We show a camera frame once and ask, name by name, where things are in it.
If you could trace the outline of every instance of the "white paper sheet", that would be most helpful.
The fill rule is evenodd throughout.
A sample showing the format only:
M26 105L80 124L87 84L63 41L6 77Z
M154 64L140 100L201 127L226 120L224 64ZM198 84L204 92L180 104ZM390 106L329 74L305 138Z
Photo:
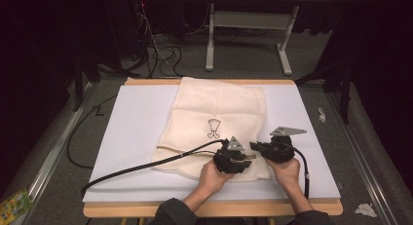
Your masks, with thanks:
M258 140L270 142L278 126L306 130L291 137L306 157L310 172L310 198L340 198L323 156L301 96L294 85L257 85L264 89L267 117ZM123 86L102 140L91 181L109 173L148 164L169 118L178 86ZM304 188L303 162L300 185ZM157 202L185 198L198 184L174 171L143 169L102 181L90 188L83 200L98 202ZM285 199L275 181L228 182L211 200Z

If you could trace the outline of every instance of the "sleeve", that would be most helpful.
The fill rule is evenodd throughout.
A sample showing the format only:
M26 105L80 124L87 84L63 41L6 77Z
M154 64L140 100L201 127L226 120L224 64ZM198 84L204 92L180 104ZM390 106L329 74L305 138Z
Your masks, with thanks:
M333 223L327 213L309 210L297 213L294 225L333 225Z
M158 207L155 218L149 225L193 225L197 219L197 215L187 205L172 198Z

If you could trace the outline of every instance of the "white stand leg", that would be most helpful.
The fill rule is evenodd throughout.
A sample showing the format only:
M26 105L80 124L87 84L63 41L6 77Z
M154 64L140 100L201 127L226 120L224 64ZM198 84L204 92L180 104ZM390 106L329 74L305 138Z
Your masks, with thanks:
M214 4L209 5L209 39L207 41L206 49L206 71L213 70L213 22L214 18Z
M291 17L288 20L288 24L285 28L284 39L281 44L277 44L277 50L279 52L280 60L282 62L282 70L285 76L292 74L291 67L289 66L288 58L286 57L285 48L288 43L289 36L291 35L292 27L294 26L295 19L297 18L298 6L292 9Z

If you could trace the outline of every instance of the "cable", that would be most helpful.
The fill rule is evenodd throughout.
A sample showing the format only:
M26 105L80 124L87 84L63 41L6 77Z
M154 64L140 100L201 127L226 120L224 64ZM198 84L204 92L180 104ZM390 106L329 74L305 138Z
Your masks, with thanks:
M218 34L214 34L214 37L213 37L213 40L214 41L216 41L216 42L221 42L221 43L229 43L229 42L232 42L232 41L234 41L235 39L237 39L237 37L239 36L239 34L240 34L240 31L239 31L239 29L238 28L233 28L233 27L221 27L221 28L219 28L220 30L228 30L228 31L230 31L230 32L234 32L235 31L235 36L233 36L231 39L229 39L229 40L219 40L219 39L217 39L216 37L217 37L217 35Z
M207 151L207 150L204 150L204 151L197 151L197 152L194 152L194 153L192 153L192 154L202 154L202 153L215 154L215 152L212 152L212 151Z
M154 63L154 67L153 67L153 69L151 70L151 68L150 68L150 66L149 66L149 63L148 63L148 69L149 69L149 74L148 74L148 79L152 79L153 78L153 74L154 74L154 72L155 72L155 69L156 69L156 65L158 64L158 54L155 54L155 63Z
M106 59L104 59L100 56L96 56L95 54L92 54L90 52L85 52L85 55L89 56L94 62L101 62L102 64L110 67L111 69L115 70L116 72L120 73L121 75L132 77L132 78L139 77L139 74L138 73L132 73L131 71L135 70L136 68L143 65L145 63L145 61L148 60L148 57L149 57L148 52L145 50L145 51L143 51L142 56L140 58L140 61L138 63L136 63L135 65L125 69L121 66L112 64L108 60L106 60Z
M106 98L105 100L103 100L100 104L94 106L94 108L89 111L85 117L75 126L75 128L73 129L72 133L69 135L69 138L67 139L67 145L66 145L66 154L67 154L67 158L69 159L70 163L72 163L73 165L75 165L76 167L82 168L82 169L93 169L93 167L89 167L89 166L84 166L81 164L76 163L72 157L70 156L70 143L72 141L73 135L75 134L76 130L79 129L79 127L83 124L83 122L85 122L85 120L97 109L100 108L101 105L103 105L104 103L106 103L107 101L109 101L110 99L116 97L116 95L112 95L108 98Z
M144 8L144 6L143 6L143 3L141 2L140 5L141 5L141 7L142 7L143 17L145 17L146 22L147 22L147 24L148 24L149 33L151 34L151 38L152 38L152 42L154 43L155 50L156 50L157 52L159 52L159 51L158 51L158 48L157 48L157 46L156 46L156 42L155 42L155 39L154 39L154 35L152 34L151 25L149 24L148 17L146 16L146 13L145 13L145 8Z
M169 56L169 58L173 58L173 57L176 56L176 53L175 53L175 51L174 51L173 49L177 49L177 50L179 51L179 59L178 59L178 61L177 61L177 62L173 65L173 67L172 67L173 73L175 73L175 75L168 75L168 74L166 74L166 73L163 71L163 69L162 69L163 61L162 61L161 64L160 64L160 71L161 71L161 73L162 73L163 75L169 76L169 77L172 77L172 76L184 77L185 75L182 75L182 74L179 74L179 73L176 72L176 65L182 60L182 52L181 52L180 48L177 47L177 46L166 46L166 48L170 48L169 51L171 52L171 55Z
M198 32L202 32L202 31L208 29L208 27L204 27L204 25L205 25L206 22L207 22L208 14L209 14L209 4L206 4L206 15L205 15L205 17L204 17L203 23L201 23L200 27L199 27L197 30L195 30L195 31L193 31L193 32L185 33L185 34L189 36L189 35L191 35L191 34L198 33Z
M119 175L121 175L121 174L129 173L129 172L132 172L132 171L136 171L136 170L140 170L140 169L148 169L148 168L152 168L152 167L157 166L157 165L162 165L162 164L165 164L165 163L168 163L168 162L171 162L171 161L175 161L175 160L178 160L178 159L180 159L180 158L184 158L184 157L186 157L186 156L189 156L189 155L191 155L191 154L194 154L197 150L200 150L200 149L202 149L202 148L204 148L204 147L206 147L206 146L209 146L209 145L211 145L211 144L218 143L218 142L224 144L225 141L228 141L228 140L223 140L223 139L213 140L213 141L208 142L208 143L206 143L206 144L203 144L203 145L201 145L201 146L199 146L199 147L197 147L197 148L195 148L195 149L193 149L193 150L190 150L190 151L188 151L188 152L184 152L184 153L179 154L179 155L172 156L172 157L167 158L167 159L164 159L164 160L160 160L160 161L153 162L153 163L149 163L149 164L145 164L145 165L140 165L140 166L133 167L133 168L130 168L130 169L123 169L123 170L120 170L120 171L117 171L117 172L114 172L114 173L111 173L111 174L102 176L101 178L98 178L98 179L96 179L96 180L88 183L85 187L82 188L82 197L85 196L86 190L88 190L90 187L92 187L92 186L95 185L96 183L99 183L99 182L104 181L104 180L106 180L106 179L113 178L113 177L119 176Z
M292 145L286 144L286 143L282 143L282 142L277 142L278 145L283 145L287 148L291 148L293 149L295 152L297 152L298 155L300 155L301 159L303 160L304 163L304 196L306 197L306 199L309 199L310 196L310 174L309 174L309 169L307 166L307 160L304 157L303 153L301 153L301 151L299 151L297 148L295 148Z

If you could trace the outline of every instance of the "white tissue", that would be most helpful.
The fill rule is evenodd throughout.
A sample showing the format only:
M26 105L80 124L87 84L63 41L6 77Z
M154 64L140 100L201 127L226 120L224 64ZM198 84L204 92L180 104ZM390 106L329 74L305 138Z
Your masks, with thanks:
M325 123L325 114L321 107L319 107L319 120Z
M376 212L374 212L373 208L371 208L372 204L361 204L356 209L355 213L361 213L363 215L367 215L370 217L377 217Z

